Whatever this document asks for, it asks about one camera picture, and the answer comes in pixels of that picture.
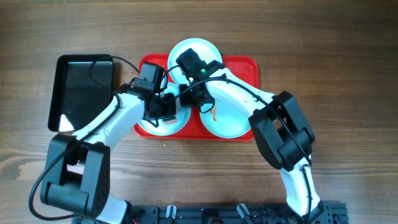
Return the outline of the white plate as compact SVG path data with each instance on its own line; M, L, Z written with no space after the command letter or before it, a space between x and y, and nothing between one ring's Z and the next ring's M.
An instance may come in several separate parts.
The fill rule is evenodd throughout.
M248 118L223 100L215 100L211 110L200 113L200 119L211 134L224 139L239 138L251 129Z
M195 51L198 56L206 63L210 63L213 60L223 63L223 59L219 50L211 42L200 38L190 38L179 42L171 50L167 60L167 68L176 66L176 59L178 56L189 48ZM180 68L174 68L171 72L169 72L169 75L173 82L178 85L188 84L188 80L185 78L185 75L182 73Z
M169 83L165 91L159 96L163 96L165 93L173 93L174 96L176 96L177 94L179 94L178 85L174 83ZM175 119L170 121L165 121L162 119L142 119L138 123L138 126L146 132L155 136L170 136L177 133L187 124L191 115L191 109L181 107L179 99L176 99L175 102L177 106L177 114Z

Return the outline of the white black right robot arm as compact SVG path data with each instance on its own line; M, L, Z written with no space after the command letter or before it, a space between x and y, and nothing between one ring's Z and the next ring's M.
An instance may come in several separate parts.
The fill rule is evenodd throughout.
M262 91L216 60L179 61L177 65L192 80L183 96L206 90L247 117L259 152L281 174L287 205L303 221L314 221L321 202L311 174L315 134L292 94Z

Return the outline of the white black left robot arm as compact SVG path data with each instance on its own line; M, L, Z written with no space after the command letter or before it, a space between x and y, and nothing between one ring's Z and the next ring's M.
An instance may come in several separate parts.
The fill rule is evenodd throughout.
M91 123L72 135L58 133L47 151L45 169L29 196L31 213L36 191L43 204L68 211L67 218L100 223L136 223L130 202L110 194L110 155L124 135L142 119L152 121L176 113L175 96L128 90Z

